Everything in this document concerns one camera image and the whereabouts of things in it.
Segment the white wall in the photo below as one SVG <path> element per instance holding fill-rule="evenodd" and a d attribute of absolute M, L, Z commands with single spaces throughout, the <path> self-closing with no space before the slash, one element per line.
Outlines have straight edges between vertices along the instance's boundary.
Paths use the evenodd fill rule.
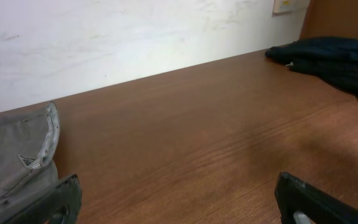
<path fill-rule="evenodd" d="M 273 0 L 0 0 L 0 111 L 298 39 Z"/>

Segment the gray bag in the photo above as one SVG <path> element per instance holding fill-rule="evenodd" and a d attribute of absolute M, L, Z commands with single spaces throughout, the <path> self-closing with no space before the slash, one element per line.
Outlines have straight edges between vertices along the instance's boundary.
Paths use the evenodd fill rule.
<path fill-rule="evenodd" d="M 0 119 L 0 212 L 58 181 L 52 161 L 60 126 L 56 106 Z"/>

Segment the wall outlet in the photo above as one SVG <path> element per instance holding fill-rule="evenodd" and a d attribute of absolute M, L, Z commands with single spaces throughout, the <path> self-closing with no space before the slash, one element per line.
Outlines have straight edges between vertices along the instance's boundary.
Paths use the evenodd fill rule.
<path fill-rule="evenodd" d="M 274 13 L 291 12 L 293 10 L 294 5 L 295 5 L 295 0 L 275 0 L 273 12 Z"/>
<path fill-rule="evenodd" d="M 291 12 L 298 9 L 306 9 L 310 0 L 275 0 L 274 13 Z"/>

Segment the dark blue cloth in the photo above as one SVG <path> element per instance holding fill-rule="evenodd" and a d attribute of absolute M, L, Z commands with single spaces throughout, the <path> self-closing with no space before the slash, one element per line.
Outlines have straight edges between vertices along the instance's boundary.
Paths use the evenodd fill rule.
<path fill-rule="evenodd" d="M 358 39 L 315 37 L 284 47 L 272 47 L 265 55 L 291 71 L 316 75 L 358 98 Z"/>

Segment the desk surface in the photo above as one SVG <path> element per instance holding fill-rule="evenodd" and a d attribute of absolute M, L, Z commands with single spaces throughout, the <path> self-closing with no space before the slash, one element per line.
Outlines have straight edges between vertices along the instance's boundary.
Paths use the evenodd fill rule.
<path fill-rule="evenodd" d="M 358 101 L 262 51 L 55 102 L 78 223 L 280 223 L 283 170 L 358 208 Z"/>

